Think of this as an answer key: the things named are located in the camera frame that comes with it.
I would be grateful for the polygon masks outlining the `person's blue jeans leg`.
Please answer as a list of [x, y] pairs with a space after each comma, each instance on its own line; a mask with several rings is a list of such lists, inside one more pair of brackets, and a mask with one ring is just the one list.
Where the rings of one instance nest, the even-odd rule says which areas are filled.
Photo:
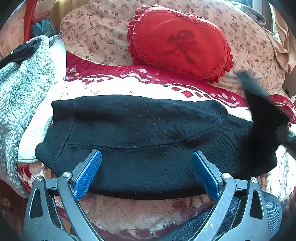
[[[273, 238], [273, 236], [278, 232], [280, 228], [282, 218], [282, 206], [278, 198], [274, 195], [267, 192], [263, 192], [262, 194], [264, 197], [265, 206], [267, 210], [269, 231], [268, 240], [270, 240], [271, 238]], [[219, 235], [229, 231], [231, 223], [234, 220], [234, 215], [236, 208], [238, 206], [238, 202], [239, 198], [234, 197], [226, 214], [226, 217], [222, 223], [222, 226], [218, 232]], [[210, 209], [204, 211], [200, 215], [194, 217], [192, 220], [189, 220], [184, 225], [178, 226], [177, 228], [173, 229], [171, 232], [167, 233], [158, 240], [189, 240], [189, 238], [192, 235], [194, 235], [198, 228], [202, 225], [210, 211]]]

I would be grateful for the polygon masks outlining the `black garment on fleece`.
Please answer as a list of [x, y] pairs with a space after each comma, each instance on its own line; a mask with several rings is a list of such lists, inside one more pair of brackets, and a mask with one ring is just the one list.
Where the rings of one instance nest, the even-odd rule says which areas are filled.
[[0, 69], [4, 68], [12, 62], [17, 64], [23, 63], [23, 61], [33, 56], [33, 54], [38, 49], [40, 43], [41, 40], [33, 40], [30, 43], [23, 43], [19, 45], [16, 49], [11, 51], [10, 54], [8, 54], [8, 56], [4, 57], [1, 60]]

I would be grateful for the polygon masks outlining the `red and white plush blanket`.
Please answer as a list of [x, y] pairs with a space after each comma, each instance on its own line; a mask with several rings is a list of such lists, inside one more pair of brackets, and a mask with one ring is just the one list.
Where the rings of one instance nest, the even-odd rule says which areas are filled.
[[[194, 82], [188, 78], [150, 66], [108, 66], [66, 55], [66, 79], [54, 85], [38, 107], [24, 133], [19, 150], [18, 176], [30, 191], [34, 178], [53, 176], [51, 170], [34, 159], [34, 151], [46, 133], [52, 118], [54, 100], [73, 99], [88, 95], [134, 95], [189, 101], [215, 100], [237, 117], [250, 120], [237, 78], [223, 77], [217, 84]], [[90, 221], [107, 240], [150, 240], [161, 237], [182, 225], [212, 201], [205, 194], [172, 200], [126, 200], [87, 194], [81, 205]]]

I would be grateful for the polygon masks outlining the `teal patterned bag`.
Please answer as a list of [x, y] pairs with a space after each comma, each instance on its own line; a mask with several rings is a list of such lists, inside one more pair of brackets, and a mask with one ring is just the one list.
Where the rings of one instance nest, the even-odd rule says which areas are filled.
[[50, 17], [47, 17], [41, 22], [31, 25], [31, 32], [32, 32], [32, 37], [45, 35], [50, 38], [58, 34]]

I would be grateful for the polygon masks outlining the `grey fleece jacket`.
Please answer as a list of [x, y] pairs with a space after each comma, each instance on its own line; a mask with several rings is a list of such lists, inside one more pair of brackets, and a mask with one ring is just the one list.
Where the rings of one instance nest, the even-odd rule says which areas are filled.
[[26, 196], [17, 172], [21, 138], [50, 87], [60, 80], [53, 54], [64, 48], [61, 35], [37, 36], [41, 43], [32, 57], [1, 69], [1, 180]]

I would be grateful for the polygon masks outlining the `beige curtain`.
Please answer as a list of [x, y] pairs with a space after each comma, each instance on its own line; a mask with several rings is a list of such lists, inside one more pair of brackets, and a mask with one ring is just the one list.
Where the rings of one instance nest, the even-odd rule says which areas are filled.
[[269, 3], [273, 31], [267, 35], [274, 49], [275, 58], [286, 73], [295, 68], [295, 37], [278, 10]]

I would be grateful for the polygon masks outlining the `red heart ruffled pillow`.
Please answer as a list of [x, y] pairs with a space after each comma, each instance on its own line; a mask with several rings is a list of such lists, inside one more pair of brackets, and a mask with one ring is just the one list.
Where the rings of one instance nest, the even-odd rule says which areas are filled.
[[134, 65], [151, 65], [199, 81], [218, 82], [234, 65], [224, 32], [192, 13], [142, 6], [128, 24], [127, 39]]

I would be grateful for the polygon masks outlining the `floral beige quilt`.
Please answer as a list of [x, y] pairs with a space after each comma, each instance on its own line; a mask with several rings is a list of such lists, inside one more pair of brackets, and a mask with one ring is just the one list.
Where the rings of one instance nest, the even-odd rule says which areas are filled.
[[226, 1], [90, 1], [60, 24], [68, 52], [105, 65], [151, 65], [242, 93], [247, 71], [284, 94], [275, 39]]

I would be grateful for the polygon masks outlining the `black knit pants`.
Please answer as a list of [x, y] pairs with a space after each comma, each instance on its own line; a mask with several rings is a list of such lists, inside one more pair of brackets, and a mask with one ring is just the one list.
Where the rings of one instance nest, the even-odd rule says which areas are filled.
[[53, 123], [35, 155], [60, 176], [99, 150], [102, 165], [90, 190], [100, 195], [147, 200], [200, 195], [202, 173], [191, 161], [195, 151], [238, 179], [277, 165], [276, 129], [290, 116], [254, 94], [253, 86], [243, 81], [250, 121], [215, 100], [98, 95], [53, 101]]

